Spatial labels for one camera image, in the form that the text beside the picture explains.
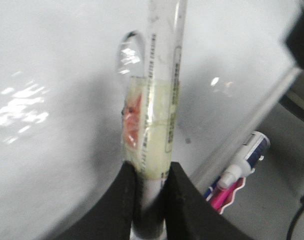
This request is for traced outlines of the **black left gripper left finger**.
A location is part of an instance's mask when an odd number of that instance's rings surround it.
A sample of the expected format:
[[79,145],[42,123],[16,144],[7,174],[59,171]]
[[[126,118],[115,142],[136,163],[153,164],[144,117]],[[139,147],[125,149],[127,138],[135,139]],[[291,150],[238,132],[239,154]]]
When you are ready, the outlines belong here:
[[134,212],[136,174],[125,162],[101,199],[57,240],[128,240]]

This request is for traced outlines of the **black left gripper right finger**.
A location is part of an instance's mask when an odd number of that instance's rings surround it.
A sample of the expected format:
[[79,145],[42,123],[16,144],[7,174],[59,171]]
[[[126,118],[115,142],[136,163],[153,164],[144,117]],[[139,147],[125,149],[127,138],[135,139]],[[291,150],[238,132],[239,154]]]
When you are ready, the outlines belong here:
[[169,240],[251,239],[214,210],[195,188],[180,163],[171,163],[164,190]]

